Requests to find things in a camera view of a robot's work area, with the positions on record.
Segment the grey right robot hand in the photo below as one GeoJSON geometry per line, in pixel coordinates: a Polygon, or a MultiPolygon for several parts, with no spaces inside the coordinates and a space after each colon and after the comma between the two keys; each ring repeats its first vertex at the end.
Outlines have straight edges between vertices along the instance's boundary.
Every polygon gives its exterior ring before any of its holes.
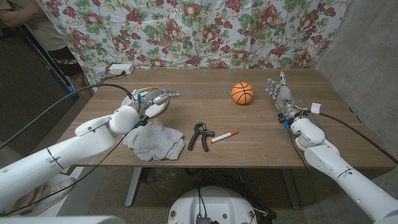
{"type": "Polygon", "coordinates": [[[285,119],[282,121],[282,117],[280,116],[279,121],[281,123],[286,122],[290,126],[293,122],[300,119],[302,110],[296,107],[292,92],[287,86],[285,73],[280,72],[279,77],[279,81],[275,81],[271,78],[267,79],[266,92],[271,96],[275,103],[275,107],[285,119]]]}

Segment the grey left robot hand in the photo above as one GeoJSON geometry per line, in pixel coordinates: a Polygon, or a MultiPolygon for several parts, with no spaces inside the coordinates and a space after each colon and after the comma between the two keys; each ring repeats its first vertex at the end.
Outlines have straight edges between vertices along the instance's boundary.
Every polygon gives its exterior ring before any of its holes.
{"type": "Polygon", "coordinates": [[[132,93],[134,108],[140,116],[152,118],[166,109],[169,99],[178,98],[172,89],[143,88],[132,93]]]}

